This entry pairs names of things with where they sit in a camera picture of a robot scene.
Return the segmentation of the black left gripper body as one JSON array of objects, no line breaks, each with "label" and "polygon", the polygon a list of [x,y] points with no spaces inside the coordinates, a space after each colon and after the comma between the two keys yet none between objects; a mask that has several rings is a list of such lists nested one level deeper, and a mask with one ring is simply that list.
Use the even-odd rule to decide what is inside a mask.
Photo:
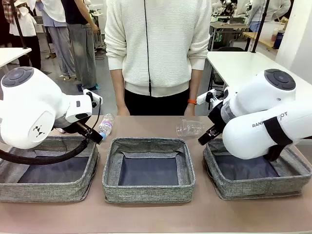
[{"label": "black left gripper body", "polygon": [[65,133],[69,133],[69,134],[78,133],[84,136],[87,140],[91,140],[92,128],[86,125],[84,122],[77,121],[77,122],[71,123],[67,127],[54,124],[54,128],[62,129],[65,131]]}]

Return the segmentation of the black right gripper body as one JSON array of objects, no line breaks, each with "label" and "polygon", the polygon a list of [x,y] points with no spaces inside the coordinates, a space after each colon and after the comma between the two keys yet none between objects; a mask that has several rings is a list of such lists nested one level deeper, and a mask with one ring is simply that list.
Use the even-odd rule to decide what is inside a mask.
[{"label": "black right gripper body", "polygon": [[220,134],[223,132],[224,127],[226,126],[225,121],[221,116],[222,105],[215,106],[209,113],[208,118],[213,123],[213,126],[208,130],[213,134]]}]

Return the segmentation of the person's left hand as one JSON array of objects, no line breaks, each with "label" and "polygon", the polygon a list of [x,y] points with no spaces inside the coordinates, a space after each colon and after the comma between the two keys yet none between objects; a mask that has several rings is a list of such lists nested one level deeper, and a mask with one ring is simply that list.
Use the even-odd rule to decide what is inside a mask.
[{"label": "person's left hand", "polygon": [[195,104],[188,103],[185,112],[184,112],[185,117],[193,117],[195,116]]}]

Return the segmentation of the person's right hand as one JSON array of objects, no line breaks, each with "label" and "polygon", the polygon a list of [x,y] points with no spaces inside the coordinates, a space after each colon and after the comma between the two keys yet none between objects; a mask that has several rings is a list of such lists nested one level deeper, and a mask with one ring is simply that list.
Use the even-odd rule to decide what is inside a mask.
[{"label": "person's right hand", "polygon": [[130,116],[130,112],[125,104],[117,105],[118,116]]}]

